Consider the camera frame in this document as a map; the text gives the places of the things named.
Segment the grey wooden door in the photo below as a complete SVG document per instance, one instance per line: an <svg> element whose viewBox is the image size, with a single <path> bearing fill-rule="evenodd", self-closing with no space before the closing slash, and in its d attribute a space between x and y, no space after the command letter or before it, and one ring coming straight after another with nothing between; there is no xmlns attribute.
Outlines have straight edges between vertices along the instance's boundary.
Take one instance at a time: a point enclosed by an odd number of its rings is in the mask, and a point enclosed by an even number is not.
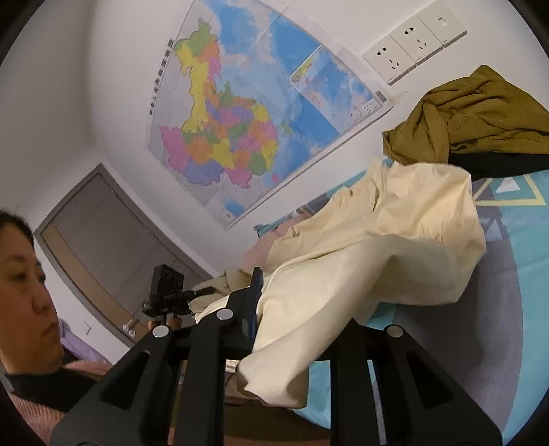
<svg viewBox="0 0 549 446"><path fill-rule="evenodd" d="M141 304L153 270L166 264L190 289L210 274L157 227L98 164L47 214L34 231L56 273L76 299L122 343L146 334ZM129 338L122 325L136 318Z"/></svg>

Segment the cream yellow jacket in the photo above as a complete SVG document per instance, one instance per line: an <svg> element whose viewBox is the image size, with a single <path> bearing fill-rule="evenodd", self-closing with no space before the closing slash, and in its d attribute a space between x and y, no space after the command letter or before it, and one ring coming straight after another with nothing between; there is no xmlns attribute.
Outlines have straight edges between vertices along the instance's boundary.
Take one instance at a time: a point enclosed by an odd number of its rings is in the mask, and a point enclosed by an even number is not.
<svg viewBox="0 0 549 446"><path fill-rule="evenodd" d="M241 391L301 409L308 367L350 320L379 304L448 305L486 251L470 175L448 164L371 164L315 215L276 240Z"/></svg>

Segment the olive green garment on bed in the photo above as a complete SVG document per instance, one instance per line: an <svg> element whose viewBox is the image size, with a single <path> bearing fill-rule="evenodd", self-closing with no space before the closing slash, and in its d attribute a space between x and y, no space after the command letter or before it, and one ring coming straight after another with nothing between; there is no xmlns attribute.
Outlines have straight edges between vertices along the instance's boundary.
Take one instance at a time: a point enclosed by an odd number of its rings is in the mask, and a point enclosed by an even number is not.
<svg viewBox="0 0 549 446"><path fill-rule="evenodd" d="M383 132L400 164L447 164L452 155L548 154L548 110L487 65L429 90L409 117Z"/></svg>

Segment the pink garment on bed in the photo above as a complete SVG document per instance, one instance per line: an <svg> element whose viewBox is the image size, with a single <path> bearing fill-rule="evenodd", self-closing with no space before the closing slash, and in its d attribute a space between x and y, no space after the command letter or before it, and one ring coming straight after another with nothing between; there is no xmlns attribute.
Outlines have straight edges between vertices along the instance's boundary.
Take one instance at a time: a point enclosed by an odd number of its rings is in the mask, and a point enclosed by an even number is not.
<svg viewBox="0 0 549 446"><path fill-rule="evenodd" d="M240 269L249 274L252 273L252 270L255 267L265 269L267 265L267 257L273 243L284 237L290 228L306 218L306 215L293 216L293 218L285 220L276 228L273 228L271 231L264 234L263 237L260 237L260 239L256 241L256 244L254 244L243 256Z"/></svg>

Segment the person in pink sweater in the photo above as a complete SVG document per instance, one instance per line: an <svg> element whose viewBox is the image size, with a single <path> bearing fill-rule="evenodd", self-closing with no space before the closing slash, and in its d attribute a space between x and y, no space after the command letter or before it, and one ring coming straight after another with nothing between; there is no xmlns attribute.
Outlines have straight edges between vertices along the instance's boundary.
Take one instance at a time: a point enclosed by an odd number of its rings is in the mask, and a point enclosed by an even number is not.
<svg viewBox="0 0 549 446"><path fill-rule="evenodd" d="M58 314L27 223L1 214L1 365L10 398L44 443L54 427L109 370L103 362L67 362ZM227 445L327 445L330 434L286 409L259 403L225 407Z"/></svg>

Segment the white wall socket panel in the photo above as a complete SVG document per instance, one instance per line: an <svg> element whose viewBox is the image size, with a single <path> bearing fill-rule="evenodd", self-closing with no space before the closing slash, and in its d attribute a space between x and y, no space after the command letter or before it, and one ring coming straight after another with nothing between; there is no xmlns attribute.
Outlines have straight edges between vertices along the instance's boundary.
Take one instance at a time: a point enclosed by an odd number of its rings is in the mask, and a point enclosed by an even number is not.
<svg viewBox="0 0 549 446"><path fill-rule="evenodd" d="M392 85L467 35L467 30L444 1L432 1L371 46L363 59Z"/></svg>

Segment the colourful wall map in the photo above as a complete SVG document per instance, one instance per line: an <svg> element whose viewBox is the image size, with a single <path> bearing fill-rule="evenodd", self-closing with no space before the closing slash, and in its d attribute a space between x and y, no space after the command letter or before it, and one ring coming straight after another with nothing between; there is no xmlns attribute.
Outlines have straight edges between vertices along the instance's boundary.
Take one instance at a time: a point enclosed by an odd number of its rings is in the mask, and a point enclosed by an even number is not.
<svg viewBox="0 0 549 446"><path fill-rule="evenodd" d="M391 97L285 1L194 1L168 40L148 150L223 228L379 119Z"/></svg>

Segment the blue patterned bed sheet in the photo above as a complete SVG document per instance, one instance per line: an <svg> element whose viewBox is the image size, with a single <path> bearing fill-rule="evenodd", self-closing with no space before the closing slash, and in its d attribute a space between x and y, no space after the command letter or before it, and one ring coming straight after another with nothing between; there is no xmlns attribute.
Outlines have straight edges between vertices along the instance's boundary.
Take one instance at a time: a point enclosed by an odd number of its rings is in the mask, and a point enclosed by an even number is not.
<svg viewBox="0 0 549 446"><path fill-rule="evenodd" d="M460 299L436 306L382 303L358 321L401 326L512 441L548 390L548 173L471 181L486 251ZM301 409L327 425L328 386L308 375Z"/></svg>

